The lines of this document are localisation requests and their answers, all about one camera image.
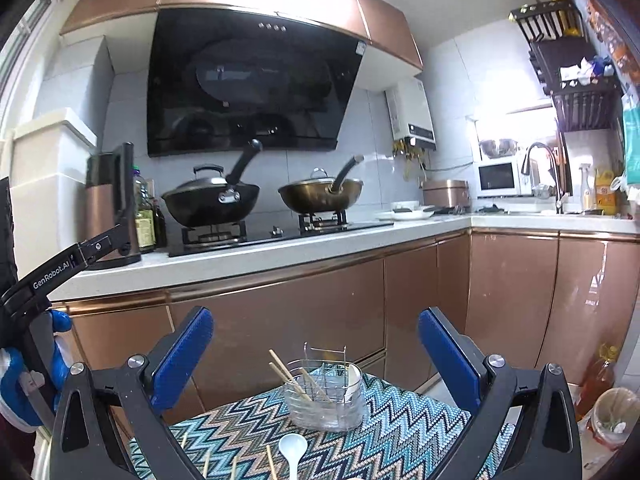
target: ceramic spoon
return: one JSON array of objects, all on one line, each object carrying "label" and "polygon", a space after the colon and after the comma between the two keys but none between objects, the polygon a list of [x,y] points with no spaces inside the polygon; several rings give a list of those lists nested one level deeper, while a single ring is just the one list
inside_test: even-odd
[{"label": "ceramic spoon", "polygon": [[286,434],[278,441],[278,449],[289,462],[289,480],[298,480],[298,462],[307,446],[305,438],[297,433]]}]

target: yellow bottle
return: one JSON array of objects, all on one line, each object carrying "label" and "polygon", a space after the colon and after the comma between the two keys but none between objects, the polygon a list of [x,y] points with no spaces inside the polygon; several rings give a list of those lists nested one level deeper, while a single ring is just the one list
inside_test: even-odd
[{"label": "yellow bottle", "polygon": [[611,170],[596,169],[596,204],[605,215],[615,215],[618,212],[616,192],[609,189],[614,174]]}]

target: bottle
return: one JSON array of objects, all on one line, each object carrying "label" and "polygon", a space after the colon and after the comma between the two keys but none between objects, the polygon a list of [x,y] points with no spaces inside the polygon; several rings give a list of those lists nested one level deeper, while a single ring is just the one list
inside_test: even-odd
[{"label": "bottle", "polygon": [[166,247],[166,221],[158,205],[158,199],[153,198],[154,207],[154,232],[156,234],[156,248]]},{"label": "bottle", "polygon": [[154,233],[154,207],[149,200],[146,180],[137,166],[133,167],[133,187],[136,195],[136,233],[141,253],[149,253],[156,248]]},{"label": "bottle", "polygon": [[594,362],[584,375],[580,384],[580,396],[575,401],[575,420],[580,422],[604,392],[613,386],[616,379],[613,368],[618,358],[618,348],[603,344],[599,349],[599,359]]},{"label": "bottle", "polygon": [[583,211],[593,209],[595,206],[595,196],[593,189],[589,185],[589,170],[591,164],[581,164],[580,172],[582,173],[582,182],[580,183],[580,204]]},{"label": "bottle", "polygon": [[615,215],[618,212],[616,192],[610,189],[613,182],[613,171],[596,168],[596,203],[605,215]]}]

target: glass bottle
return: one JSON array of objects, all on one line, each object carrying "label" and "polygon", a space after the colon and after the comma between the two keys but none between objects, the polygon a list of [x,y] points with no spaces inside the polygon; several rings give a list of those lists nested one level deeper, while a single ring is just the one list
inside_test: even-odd
[{"label": "glass bottle", "polygon": [[580,385],[580,396],[575,401],[575,420],[580,421],[589,412],[604,392],[609,390],[616,379],[613,368],[618,358],[618,348],[603,344],[600,346],[599,359],[584,375]]},{"label": "glass bottle", "polygon": [[149,200],[146,180],[137,166],[133,167],[133,186],[136,195],[136,233],[141,253],[149,253],[156,248],[154,233],[154,207]]},{"label": "glass bottle", "polygon": [[158,204],[158,199],[153,198],[154,207],[154,231],[156,234],[156,248],[166,247],[166,221],[164,220],[164,214]]}]

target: blue glove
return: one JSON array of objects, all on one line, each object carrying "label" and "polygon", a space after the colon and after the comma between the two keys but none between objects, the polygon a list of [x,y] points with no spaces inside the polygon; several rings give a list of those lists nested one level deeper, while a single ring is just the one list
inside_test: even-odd
[{"label": "blue glove", "polygon": [[[53,332],[68,332],[71,330],[71,318],[58,310],[47,310],[52,317]],[[64,340],[55,336],[52,362],[50,364],[51,380],[60,391],[69,373],[73,359]],[[25,372],[24,360],[15,348],[0,349],[0,415],[18,430],[33,433],[42,425],[40,418],[31,407],[22,386],[20,375]],[[56,396],[57,407],[59,396]]]}]

